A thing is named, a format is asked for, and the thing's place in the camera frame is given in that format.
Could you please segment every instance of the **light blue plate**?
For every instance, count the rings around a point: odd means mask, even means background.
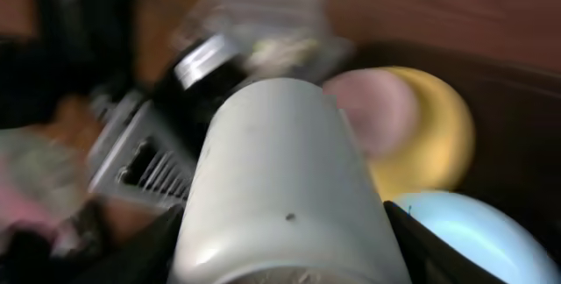
[[[448,192],[394,200],[419,223],[473,263],[508,284],[559,284],[547,252],[512,218],[471,197]]]

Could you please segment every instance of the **yellow bowl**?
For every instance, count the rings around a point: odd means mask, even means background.
[[[402,193],[450,189],[472,159],[474,128],[461,96],[446,82],[406,67],[378,68],[401,77],[415,92],[419,121],[413,137],[396,152],[369,161],[383,201]]]

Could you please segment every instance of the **white cylindrical container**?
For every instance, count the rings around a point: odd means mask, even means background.
[[[256,82],[213,118],[170,283],[410,283],[334,99]]]

